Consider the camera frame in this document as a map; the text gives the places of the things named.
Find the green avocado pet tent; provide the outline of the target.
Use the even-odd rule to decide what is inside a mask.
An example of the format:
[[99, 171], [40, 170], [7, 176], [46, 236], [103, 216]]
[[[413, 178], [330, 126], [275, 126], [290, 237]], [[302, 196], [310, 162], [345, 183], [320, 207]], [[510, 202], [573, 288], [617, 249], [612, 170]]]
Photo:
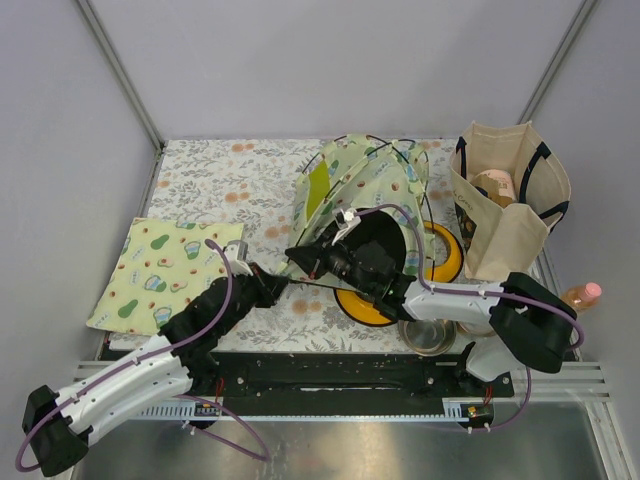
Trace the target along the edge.
[[425, 230], [424, 200], [429, 160], [419, 143], [349, 134], [332, 140], [310, 160], [295, 182], [289, 247], [310, 245], [337, 230], [333, 210], [380, 207], [345, 238], [351, 250], [377, 242], [404, 274], [415, 276], [434, 252]]

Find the avocado print cushion mat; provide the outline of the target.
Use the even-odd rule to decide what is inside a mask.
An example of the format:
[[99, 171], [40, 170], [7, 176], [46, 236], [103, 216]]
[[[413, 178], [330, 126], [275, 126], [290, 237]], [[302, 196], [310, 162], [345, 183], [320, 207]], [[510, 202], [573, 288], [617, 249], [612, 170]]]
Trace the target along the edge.
[[207, 239], [224, 247], [243, 237], [241, 223], [136, 218], [116, 267], [87, 320], [90, 328], [154, 335], [225, 274]]

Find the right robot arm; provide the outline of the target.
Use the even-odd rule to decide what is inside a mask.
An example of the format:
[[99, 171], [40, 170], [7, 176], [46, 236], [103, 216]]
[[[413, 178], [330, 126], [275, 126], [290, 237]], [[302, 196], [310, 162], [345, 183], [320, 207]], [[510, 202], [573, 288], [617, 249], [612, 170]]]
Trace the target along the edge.
[[519, 367], [555, 374], [575, 346], [576, 313], [524, 273], [477, 285], [429, 282], [402, 273], [376, 242], [357, 249], [343, 242], [291, 247], [285, 254], [312, 280], [331, 274], [354, 288], [388, 320], [443, 319], [490, 327], [494, 337], [472, 345], [455, 371], [457, 388], [469, 396]]

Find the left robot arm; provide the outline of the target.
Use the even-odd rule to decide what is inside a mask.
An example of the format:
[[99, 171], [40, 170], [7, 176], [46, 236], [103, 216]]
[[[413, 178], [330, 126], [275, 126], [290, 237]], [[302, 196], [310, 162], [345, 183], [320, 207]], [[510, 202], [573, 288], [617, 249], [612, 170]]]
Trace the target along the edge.
[[246, 274], [214, 280], [145, 344], [98, 373], [57, 391], [46, 385], [32, 391], [19, 450], [31, 450], [35, 469], [53, 477], [153, 404], [209, 393], [217, 382], [211, 350], [253, 309], [274, 306], [287, 284], [252, 263]]

